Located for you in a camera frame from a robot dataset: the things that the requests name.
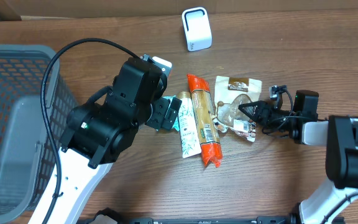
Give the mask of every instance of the orange wrapper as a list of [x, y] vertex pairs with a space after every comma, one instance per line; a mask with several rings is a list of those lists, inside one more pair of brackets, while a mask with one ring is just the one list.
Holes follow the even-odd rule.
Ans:
[[216, 167], [219, 167], [223, 155], [218, 131], [215, 129], [211, 117], [214, 114], [214, 110], [209, 84], [204, 79], [192, 74], [187, 74], [187, 81], [193, 102], [198, 139], [201, 145], [201, 157], [205, 166], [211, 161]]

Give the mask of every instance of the gray mesh basket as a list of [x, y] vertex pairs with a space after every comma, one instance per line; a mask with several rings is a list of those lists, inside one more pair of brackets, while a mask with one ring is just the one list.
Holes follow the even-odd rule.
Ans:
[[[0, 45], [0, 223], [37, 206], [55, 165], [40, 109], [42, 76], [54, 55], [42, 45]], [[56, 142], [77, 105], [58, 71], [57, 61], [46, 97]]]

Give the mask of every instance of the brown label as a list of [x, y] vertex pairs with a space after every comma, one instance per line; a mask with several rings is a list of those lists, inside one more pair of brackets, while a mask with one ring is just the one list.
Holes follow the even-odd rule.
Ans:
[[248, 86], [248, 78], [229, 78], [229, 84], [227, 85], [227, 89], [248, 92]]

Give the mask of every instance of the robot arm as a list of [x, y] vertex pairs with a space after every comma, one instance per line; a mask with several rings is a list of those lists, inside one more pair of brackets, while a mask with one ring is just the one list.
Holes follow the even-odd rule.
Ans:
[[[42, 223], [44, 217], [48, 217], [47, 223], [76, 223], [92, 191], [119, 154], [132, 145], [139, 126], [172, 128], [181, 101], [162, 98], [171, 68], [170, 62], [158, 57], [133, 56], [124, 63], [112, 86], [100, 89], [85, 104], [72, 109], [59, 139], [61, 175], [55, 166], [30, 223]], [[97, 104], [104, 95], [103, 105]], [[48, 216], [57, 196], [58, 178], [58, 200]]]
[[288, 131], [297, 144], [326, 146], [328, 178], [310, 198], [300, 203], [296, 222], [290, 221], [291, 224], [332, 223], [358, 199], [358, 118], [330, 116], [327, 121], [317, 121], [317, 101], [318, 93], [298, 90], [292, 117], [283, 115], [288, 111], [264, 101], [239, 106], [263, 126], [270, 129], [281, 126], [281, 131]]

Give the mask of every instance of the cable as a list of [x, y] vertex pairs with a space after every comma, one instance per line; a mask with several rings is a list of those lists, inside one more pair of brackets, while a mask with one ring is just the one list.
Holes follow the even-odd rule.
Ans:
[[59, 50], [56, 53], [56, 55], [53, 56], [53, 58], [49, 62], [47, 69], [45, 69], [44, 78], [42, 79], [41, 110], [42, 110], [42, 118], [44, 119], [44, 124], [47, 129], [48, 138], [49, 138], [50, 144], [52, 146], [53, 156], [56, 160], [57, 181], [56, 181], [55, 193], [52, 196], [52, 202], [50, 203], [48, 212], [42, 222], [43, 224], [48, 223], [48, 220], [52, 214], [53, 208], [55, 207], [57, 198], [60, 196], [59, 192], [60, 192], [60, 185], [61, 185], [61, 181], [62, 181], [62, 165], [60, 163], [57, 146], [55, 144], [55, 141], [53, 140], [53, 133], [52, 133], [52, 129], [50, 127], [50, 121], [49, 121], [49, 117], [47, 114], [47, 104], [45, 101], [45, 89], [47, 87], [47, 80], [48, 80], [48, 76], [49, 76], [50, 71], [52, 70], [53, 65], [55, 64], [55, 62], [59, 59], [59, 57], [64, 52], [66, 52], [68, 49], [70, 49], [78, 44], [82, 44], [82, 43], [86, 43], [86, 42], [100, 42], [100, 43], [104, 43], [104, 44], [109, 44], [109, 45], [112, 45], [113, 47], [116, 47], [116, 48], [128, 53], [130, 56], [132, 56], [134, 58], [139, 58], [135, 53], [131, 52], [130, 50], [126, 49], [125, 47], [123, 47], [119, 44], [116, 44], [110, 40], [99, 39], [99, 38], [85, 38], [85, 39], [77, 40], [77, 41], [74, 41], [74, 42], [68, 44], [66, 47]]
[[304, 117], [304, 116], [284, 116], [284, 117], [281, 117], [281, 118], [276, 118], [276, 119], [273, 119], [271, 122], [274, 122], [274, 121], [278, 121], [280, 119], [288, 119], [288, 118], [296, 118], [296, 119], [309, 119], [309, 120], [313, 120], [311, 118], [308, 118], [308, 117]]
[[155, 94], [155, 98], [161, 98], [168, 86], [168, 78], [164, 74], [162, 74], [160, 78], [162, 82], [162, 89]]
[[86, 103], [95, 103], [98, 99], [100, 99], [102, 96], [104, 96], [106, 93], [109, 92], [109, 90], [112, 90], [112, 86], [105, 86], [102, 89], [98, 90], [96, 93], [94, 93], [87, 101]]
[[[286, 89], [284, 89], [284, 92], [288, 95], [288, 98], [290, 99], [290, 104], [291, 104], [291, 110], [290, 110], [290, 114], [288, 115], [288, 116], [291, 116], [292, 115], [292, 112], [293, 112], [293, 101], [292, 101], [292, 96], [291, 96], [291, 94], [290, 94], [290, 92], [288, 91], [288, 90], [286, 90]], [[272, 134], [272, 133], [274, 133], [274, 132], [276, 132], [276, 131], [279, 131], [280, 130], [280, 128], [282, 127], [282, 126], [284, 126], [284, 124], [287, 122], [288, 120], [286, 119], [282, 124], [280, 124], [277, 128], [275, 128], [273, 131], [269, 131], [269, 132], [265, 132], [265, 127], [263, 127], [262, 128], [262, 133], [264, 133], [264, 134], [266, 134], [266, 135], [269, 135], [269, 134]]]
[[350, 195], [349, 197], [346, 195], [346, 197], [339, 203], [337, 204], [327, 215], [324, 216], [324, 220], [321, 222], [321, 224], [325, 224], [327, 223], [327, 221], [331, 218], [332, 215], [334, 215], [334, 213], [340, 209], [342, 207], [342, 205], [344, 205], [346, 202], [351, 203], [351, 199], [354, 197], [357, 197], [358, 193]]

